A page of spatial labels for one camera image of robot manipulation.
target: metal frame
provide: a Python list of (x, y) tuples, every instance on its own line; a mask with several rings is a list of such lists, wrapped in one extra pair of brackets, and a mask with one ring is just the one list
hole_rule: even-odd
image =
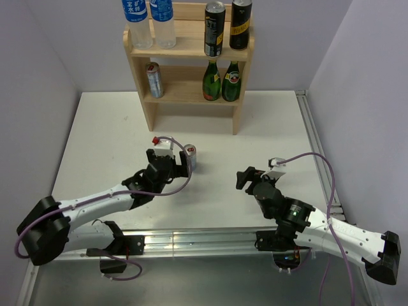
[[(300, 112), (309, 137), (312, 151), (324, 154), (312, 115), (307, 103), (306, 91), (297, 91)], [(322, 160), (315, 158), (317, 172), (324, 191), (326, 202), (331, 192), (330, 172)], [(335, 199), (331, 215), (346, 221), (344, 211), (335, 192)], [(234, 254), (257, 254), (254, 241), (258, 230), (276, 230), (274, 227), (265, 228), (233, 228), (233, 229), (194, 229), (194, 230), (161, 230), (139, 231), (127, 230), (125, 235), (144, 235), (144, 258), (158, 257), (192, 257), (192, 256), (221, 256)], [(56, 260), (98, 260), (99, 258), (87, 257), (84, 251), (73, 251), (61, 254)], [(18, 306), (29, 305), (34, 284), (38, 274), (38, 267), (31, 262), (27, 267), (24, 282), (17, 301)], [(361, 269), (361, 278), (370, 297), (370, 302), (375, 306), (384, 306), (378, 293), (376, 283)]]
[[(303, 121), (305, 123), (307, 136), (309, 137), (310, 147), (312, 148), (313, 152), (317, 152), (324, 155), (323, 147), (321, 145), (316, 126), (314, 125), (313, 116), (312, 113), (310, 112), (309, 104), (307, 102), (307, 91), (296, 91), (295, 93), (299, 103), (300, 112), (302, 113)], [(332, 191), (330, 171), (327, 165), (320, 158), (315, 157), (314, 161), (316, 163), (316, 168), (317, 172), (319, 173), (321, 187), (323, 188), (324, 196), (327, 202)], [(334, 194), (331, 215), (335, 215), (337, 219), (344, 220), (347, 222), (343, 208), (339, 201), (339, 197), (337, 196), (336, 190)], [(363, 279), (364, 285), (367, 289), (371, 305), (384, 306), (384, 302), (383, 299), (381, 298), (381, 295), (379, 294), (376, 282), (367, 275), (366, 271), (363, 268), (360, 268), (360, 272), (361, 278)]]
[(38, 266), (34, 266), (31, 261), (28, 262), (27, 270), (25, 271), (25, 277), (20, 289), (20, 294), (18, 296), (16, 306), (29, 305), (34, 285), (36, 283), (38, 270), (39, 270)]

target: water bottle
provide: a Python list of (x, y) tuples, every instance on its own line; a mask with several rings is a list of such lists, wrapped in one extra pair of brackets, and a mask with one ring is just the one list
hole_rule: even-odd
[(150, 10), (157, 44), (163, 49), (173, 48), (176, 44), (176, 32), (171, 0), (150, 0)]
[(145, 0), (122, 0), (123, 10), (129, 24), (133, 46), (145, 50), (153, 45)]

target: gold label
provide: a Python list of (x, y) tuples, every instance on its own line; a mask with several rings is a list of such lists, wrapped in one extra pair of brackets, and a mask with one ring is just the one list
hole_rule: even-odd
[(224, 32), (222, 32), (220, 34), (220, 36), (217, 37), (217, 45), (219, 45), (220, 43), (222, 43), (222, 39), (224, 38)]
[(246, 23), (239, 25), (238, 27), (231, 27), (231, 35), (241, 34), (245, 32), (248, 28), (249, 28), (249, 20)]

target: gray floor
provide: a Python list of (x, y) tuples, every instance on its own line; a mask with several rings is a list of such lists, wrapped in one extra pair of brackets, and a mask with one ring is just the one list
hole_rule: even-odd
[[(140, 259), (142, 275), (128, 282), (101, 278), (97, 261), (54, 261), (41, 267), (30, 305), (316, 306), (326, 260), (319, 253), (288, 276), (271, 267), (270, 254)], [(350, 305), (344, 262), (332, 257), (331, 263), (323, 305)], [(356, 305), (370, 305), (357, 269), (354, 281)]]

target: green glass bottle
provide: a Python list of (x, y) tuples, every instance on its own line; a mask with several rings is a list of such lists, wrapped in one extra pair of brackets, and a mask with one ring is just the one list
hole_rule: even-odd
[(203, 78), (203, 95), (209, 101), (219, 98), (221, 79), (217, 68), (217, 61), (210, 61)]
[(241, 78), (238, 62), (231, 61), (230, 66), (222, 81), (222, 97), (225, 101), (232, 102), (240, 97)]

